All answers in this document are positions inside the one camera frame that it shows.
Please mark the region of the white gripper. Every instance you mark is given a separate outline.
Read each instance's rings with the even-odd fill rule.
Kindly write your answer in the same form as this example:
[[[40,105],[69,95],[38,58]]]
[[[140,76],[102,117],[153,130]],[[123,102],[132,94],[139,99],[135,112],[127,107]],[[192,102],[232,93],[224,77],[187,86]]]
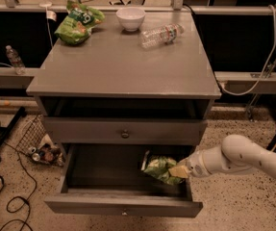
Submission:
[[[204,150],[193,152],[187,159],[181,160],[176,166],[171,167],[168,171],[171,176],[187,179],[189,176],[203,178],[208,177],[211,173],[206,168]]]

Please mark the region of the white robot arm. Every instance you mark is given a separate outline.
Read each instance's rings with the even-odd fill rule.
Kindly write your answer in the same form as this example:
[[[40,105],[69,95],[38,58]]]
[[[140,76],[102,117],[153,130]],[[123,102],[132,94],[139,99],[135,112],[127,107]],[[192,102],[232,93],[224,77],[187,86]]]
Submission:
[[[276,153],[241,135],[230,135],[220,145],[198,150],[168,171],[180,178],[208,177],[215,173],[247,174],[256,168],[276,180]]]

